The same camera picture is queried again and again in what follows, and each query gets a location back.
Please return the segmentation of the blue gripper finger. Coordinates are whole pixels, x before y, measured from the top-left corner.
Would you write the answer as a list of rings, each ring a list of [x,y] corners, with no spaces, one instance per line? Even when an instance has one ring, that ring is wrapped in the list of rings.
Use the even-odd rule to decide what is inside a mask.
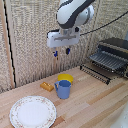
[[[54,57],[58,57],[58,51],[57,50],[53,51],[53,55]]]
[[[71,48],[66,48],[66,55],[69,55],[71,52]]]

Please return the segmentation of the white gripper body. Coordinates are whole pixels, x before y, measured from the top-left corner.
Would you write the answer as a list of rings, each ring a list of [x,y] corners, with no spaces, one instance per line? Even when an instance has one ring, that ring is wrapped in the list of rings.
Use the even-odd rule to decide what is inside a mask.
[[[50,48],[74,45],[79,42],[80,28],[56,29],[47,33],[47,46]]]

